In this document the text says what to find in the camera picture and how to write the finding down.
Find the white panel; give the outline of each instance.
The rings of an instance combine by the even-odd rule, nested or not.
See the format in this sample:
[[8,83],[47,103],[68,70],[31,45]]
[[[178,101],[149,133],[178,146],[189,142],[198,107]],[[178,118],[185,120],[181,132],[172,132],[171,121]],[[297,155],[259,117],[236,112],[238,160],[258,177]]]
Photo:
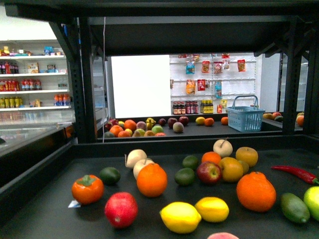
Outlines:
[[0,41],[56,39],[48,22],[9,17],[4,6],[0,6],[0,29]]
[[168,116],[169,56],[112,57],[116,118]]

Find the black table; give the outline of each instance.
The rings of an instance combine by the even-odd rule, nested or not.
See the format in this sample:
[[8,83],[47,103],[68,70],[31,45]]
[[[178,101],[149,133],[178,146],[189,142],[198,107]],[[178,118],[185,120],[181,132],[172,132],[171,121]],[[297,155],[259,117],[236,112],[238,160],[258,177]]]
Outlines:
[[[220,181],[217,185],[205,186],[198,179],[188,187],[179,187],[175,183],[174,174],[181,169],[184,157],[194,154],[200,158],[203,153],[212,150],[216,140],[217,138],[159,140],[66,146],[55,155],[44,159],[40,165],[16,179],[11,185],[7,185],[1,192],[0,237],[3,239],[205,239],[212,233],[229,232],[241,239],[318,238],[317,221],[310,219],[305,225],[295,225],[284,217],[280,209],[281,194],[291,192],[302,198],[311,185],[288,173],[270,169],[272,165],[286,164],[319,175],[318,139],[303,135],[229,138],[234,147],[232,156],[241,146],[250,146],[259,152],[259,161],[250,171],[263,172],[277,191],[276,203],[266,213],[251,212],[241,206],[236,196],[236,183]],[[157,198],[144,197],[137,189],[132,170],[124,166],[124,154],[136,148],[143,149],[148,157],[160,164],[168,174],[168,187]],[[119,169],[120,181],[115,186],[106,186],[104,196],[99,202],[82,208],[68,208],[73,200],[71,195],[73,182],[85,174],[98,175],[99,171],[107,166]],[[119,191],[132,193],[139,206],[136,220],[124,230],[113,229],[104,216],[107,199]],[[226,221],[213,224],[202,220],[198,228],[188,235],[175,234],[165,227],[159,215],[164,206],[174,201],[184,201],[194,205],[206,196],[220,197],[228,204],[230,213]],[[4,212],[10,207],[16,210],[12,215],[9,211]]]

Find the small orange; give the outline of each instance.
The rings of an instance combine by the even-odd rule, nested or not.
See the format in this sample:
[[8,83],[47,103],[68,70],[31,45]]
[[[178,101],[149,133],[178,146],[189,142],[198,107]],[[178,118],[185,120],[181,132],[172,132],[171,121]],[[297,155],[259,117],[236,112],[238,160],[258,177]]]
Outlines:
[[118,137],[119,132],[124,131],[124,129],[122,127],[120,127],[119,125],[114,125],[114,126],[112,126],[112,128],[110,128],[109,131],[112,134],[114,134],[115,137]]
[[303,126],[304,126],[304,116],[298,116],[298,117],[297,117],[297,124],[298,124],[300,127],[303,127]]
[[228,117],[221,118],[220,122],[222,125],[228,125]]
[[124,128],[125,129],[129,128],[132,132],[134,132],[136,130],[136,123],[134,122],[134,120],[127,119],[124,122]]
[[123,131],[119,132],[119,134],[118,134],[118,138],[121,138],[121,137],[131,137],[131,133],[126,131],[126,130],[123,130]]
[[218,164],[221,161],[221,157],[218,153],[214,152],[214,151],[209,151],[203,154],[202,158],[201,158],[201,162],[206,162],[206,161],[210,161],[213,163]]
[[213,118],[206,118],[204,121],[205,126],[212,126],[214,124]]
[[136,181],[144,196],[154,198],[165,191],[167,174],[157,163],[150,163],[140,170]]

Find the lemon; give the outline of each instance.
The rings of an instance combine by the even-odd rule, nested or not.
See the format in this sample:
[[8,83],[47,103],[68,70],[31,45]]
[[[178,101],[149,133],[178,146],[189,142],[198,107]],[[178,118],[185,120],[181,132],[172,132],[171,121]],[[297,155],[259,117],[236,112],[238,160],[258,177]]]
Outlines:
[[319,221],[319,186],[312,186],[306,190],[304,203],[308,207],[310,215]]
[[226,202],[216,197],[205,197],[200,199],[195,208],[201,217],[210,223],[220,223],[227,219],[229,208]]
[[196,124],[198,125],[204,125],[205,124],[205,118],[204,117],[197,117],[195,120]]
[[192,233],[201,221],[196,208],[185,202],[173,202],[159,212],[165,226],[178,234]]

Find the red chili pepper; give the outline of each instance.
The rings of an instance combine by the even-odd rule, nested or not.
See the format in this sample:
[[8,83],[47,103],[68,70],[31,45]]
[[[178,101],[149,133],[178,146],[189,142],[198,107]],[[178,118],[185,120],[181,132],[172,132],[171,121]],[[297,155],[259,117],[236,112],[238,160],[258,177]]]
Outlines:
[[309,184],[318,183],[319,184],[318,178],[315,175],[313,175],[312,173],[309,173],[301,168],[295,168],[295,167],[283,166],[283,165],[272,166],[271,168],[291,173],[291,174],[299,177],[300,179],[304,180],[306,183],[309,183]]

